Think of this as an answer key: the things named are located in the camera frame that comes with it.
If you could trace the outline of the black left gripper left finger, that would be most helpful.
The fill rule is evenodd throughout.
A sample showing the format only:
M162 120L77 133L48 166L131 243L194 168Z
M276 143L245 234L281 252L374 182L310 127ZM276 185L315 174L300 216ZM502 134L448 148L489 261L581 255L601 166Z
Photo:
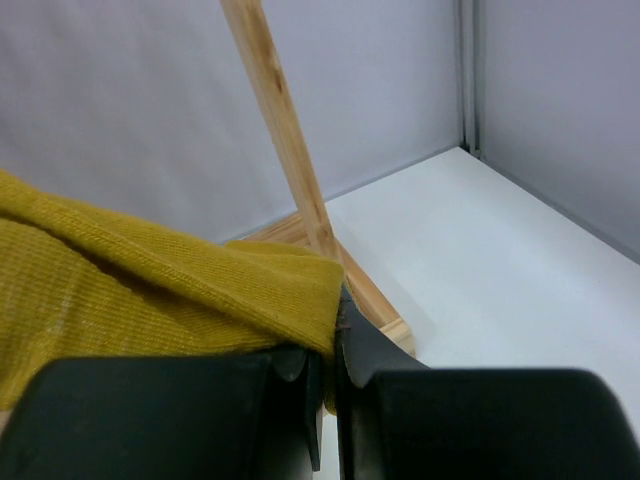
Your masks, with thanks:
M301 349L68 358L29 382L1 436L5 479L309 479L322 362Z

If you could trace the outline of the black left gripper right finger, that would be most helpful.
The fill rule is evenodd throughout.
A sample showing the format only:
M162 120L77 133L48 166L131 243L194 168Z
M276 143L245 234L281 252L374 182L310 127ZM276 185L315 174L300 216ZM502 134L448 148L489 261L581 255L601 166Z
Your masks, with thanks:
M592 372L433 369L343 291L335 331L345 479L635 479L639 445Z

